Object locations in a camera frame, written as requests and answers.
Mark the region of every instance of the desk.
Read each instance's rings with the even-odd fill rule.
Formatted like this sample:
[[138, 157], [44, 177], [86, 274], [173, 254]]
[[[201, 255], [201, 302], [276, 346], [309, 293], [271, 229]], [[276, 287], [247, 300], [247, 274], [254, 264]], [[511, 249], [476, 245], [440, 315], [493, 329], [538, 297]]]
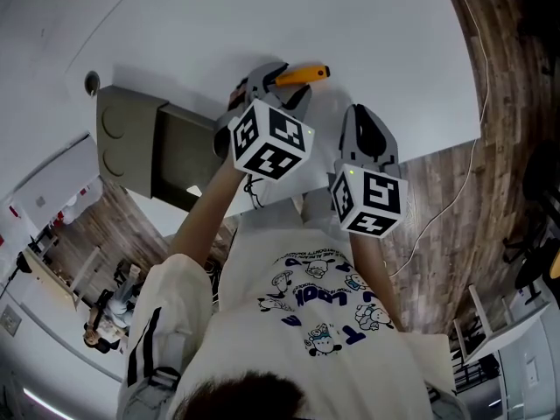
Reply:
[[[332, 76], [313, 85], [305, 118], [317, 131], [310, 160], [270, 185], [263, 203], [327, 185], [351, 102], [387, 124], [401, 161], [480, 136], [473, 71], [451, 0], [123, 0], [66, 84], [92, 132], [95, 105], [83, 90], [90, 70], [103, 87], [159, 96], [215, 119], [239, 80], [276, 58], [321, 61]], [[149, 213], [147, 204], [141, 208]], [[243, 193], [227, 214], [251, 208]]]

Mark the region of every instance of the wooden floor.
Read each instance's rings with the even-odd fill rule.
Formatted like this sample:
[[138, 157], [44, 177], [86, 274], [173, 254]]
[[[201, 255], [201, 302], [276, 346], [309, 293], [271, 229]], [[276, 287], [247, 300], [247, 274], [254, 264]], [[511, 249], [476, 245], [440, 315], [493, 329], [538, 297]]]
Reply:
[[[480, 39], [463, 1], [452, 1], [482, 102], [486, 84]], [[426, 232], [414, 259], [394, 280], [404, 324], [425, 333], [448, 333], [456, 315], [469, 319], [468, 284], [477, 286], [493, 325], [503, 323], [500, 299], [515, 293], [513, 281], [521, 263], [508, 266], [501, 260], [501, 241], [525, 222], [521, 181], [530, 152], [555, 135], [559, 93], [557, 82], [542, 73], [549, 66], [547, 54], [536, 38], [518, 36], [524, 0], [468, 1], [489, 58], [491, 97], [482, 138], [457, 204]], [[409, 217], [383, 242], [390, 272], [407, 260], [419, 232], [463, 184], [471, 148], [469, 143], [402, 165], [410, 188]], [[225, 228], [222, 233], [226, 240], [218, 241], [216, 250], [223, 256], [228, 233]], [[101, 246], [103, 263], [90, 298], [112, 287], [112, 273], [122, 258], [147, 270], [165, 256], [163, 239], [129, 195], [111, 184], [106, 184], [100, 202], [58, 235], [60, 245], [51, 253], [53, 267], [70, 274], [95, 244]]]

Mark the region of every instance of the white cable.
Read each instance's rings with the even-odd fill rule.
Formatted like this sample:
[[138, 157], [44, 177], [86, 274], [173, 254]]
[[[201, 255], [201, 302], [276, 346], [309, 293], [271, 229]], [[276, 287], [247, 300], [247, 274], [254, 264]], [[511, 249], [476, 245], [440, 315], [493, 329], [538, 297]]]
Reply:
[[[472, 18], [472, 21], [474, 22], [474, 26], [476, 27], [476, 31], [479, 34], [480, 49], [482, 50], [482, 54], [484, 55], [484, 61], [485, 61], [485, 67], [486, 67], [486, 96], [484, 98], [484, 104], [482, 105], [482, 112], [480, 112], [480, 119], [479, 119], [479, 124], [481, 125], [482, 121], [484, 120], [484, 114], [487, 111], [487, 103], [488, 103], [488, 99], [490, 97], [490, 79], [489, 79], [489, 76], [488, 76], [488, 56], [487, 56], [486, 50], [484, 49], [484, 43], [482, 42], [482, 37], [480, 36], [479, 24], [477, 24], [477, 22], [476, 22], [476, 18], [474, 17], [473, 11], [471, 10], [471, 6], [467, 2], [467, 0], [464, 0], [464, 1], [465, 1], [466, 8], [469, 10], [469, 14], [471, 14], [471, 18]], [[466, 183], [468, 182], [469, 176], [471, 175], [471, 169], [473, 168], [474, 147], [476, 146], [477, 140], [474, 140], [474, 142], [472, 142], [471, 156], [469, 157], [469, 166], [468, 166], [468, 170], [466, 172], [465, 182], [463, 182], [463, 185], [461, 186], [461, 188], [459, 188], [457, 195], [453, 198], [453, 200], [449, 203], [449, 205], [446, 208], [444, 208], [441, 212], [439, 212], [436, 216], [434, 216], [430, 220], [430, 222], [428, 222], [428, 224], [426, 224], [426, 227], [423, 228], [422, 232], [420, 232], [420, 235], [416, 238], [416, 241], [414, 241], [414, 247], [412, 248], [412, 251], [410, 252], [409, 259], [406, 261], [406, 263], [403, 266], [401, 266], [397, 270], [397, 272], [395, 272], [394, 274], [391, 274], [389, 277], [395, 277], [399, 272], [401, 272], [404, 268], [406, 268], [410, 264], [410, 262], [412, 261], [412, 258], [414, 257], [414, 254], [417, 250], [418, 243], [420, 242], [420, 239], [422, 238], [422, 236], [424, 235], [426, 230], [428, 230], [428, 228], [431, 226], [431, 224], [437, 218], [439, 218], [442, 214], [444, 214], [447, 210], [449, 210], [453, 206], [453, 204], [455, 204], [455, 202], [457, 202], [457, 200], [459, 199], [459, 196], [461, 195], [461, 193], [465, 189]]]

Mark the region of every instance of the black stripe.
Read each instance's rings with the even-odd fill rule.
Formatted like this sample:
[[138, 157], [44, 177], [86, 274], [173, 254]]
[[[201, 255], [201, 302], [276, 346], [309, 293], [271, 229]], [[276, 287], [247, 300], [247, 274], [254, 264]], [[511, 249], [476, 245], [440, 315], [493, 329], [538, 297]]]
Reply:
[[150, 327], [143, 338], [143, 377], [148, 378], [152, 376], [154, 372], [154, 357], [153, 357], [153, 338], [154, 332], [156, 331], [156, 326], [158, 326], [159, 313], [161, 312], [161, 307], [154, 311], [153, 316], [150, 320]]
[[127, 377], [126, 377], [128, 387], [132, 386], [135, 382], [138, 381], [137, 348], [138, 348], [138, 344], [140, 344], [140, 342], [142, 341], [142, 338], [144, 337], [144, 334], [146, 333], [146, 328], [148, 327], [149, 324], [150, 324], [150, 321], [148, 321], [148, 323], [143, 327], [142, 334], [140, 335], [140, 339], [136, 343], [136, 346], [132, 349], [132, 352], [130, 352], [129, 369], [127, 371]]

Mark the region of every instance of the person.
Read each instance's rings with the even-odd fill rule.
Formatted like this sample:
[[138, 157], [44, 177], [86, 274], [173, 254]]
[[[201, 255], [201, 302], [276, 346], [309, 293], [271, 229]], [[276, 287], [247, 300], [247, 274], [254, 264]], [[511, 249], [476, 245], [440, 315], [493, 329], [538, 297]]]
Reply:
[[436, 398], [465, 418], [424, 382], [380, 242], [340, 231], [326, 189], [301, 215], [287, 199], [241, 216], [212, 315], [203, 266], [245, 177], [231, 154], [146, 278], [117, 418], [432, 419]]
[[129, 309], [129, 301], [133, 297], [139, 277], [140, 268], [131, 264], [129, 277], [110, 298], [106, 300], [101, 296], [92, 306], [83, 336], [86, 346], [106, 354], [109, 350], [116, 350], [121, 340], [126, 341], [133, 313], [133, 310]]

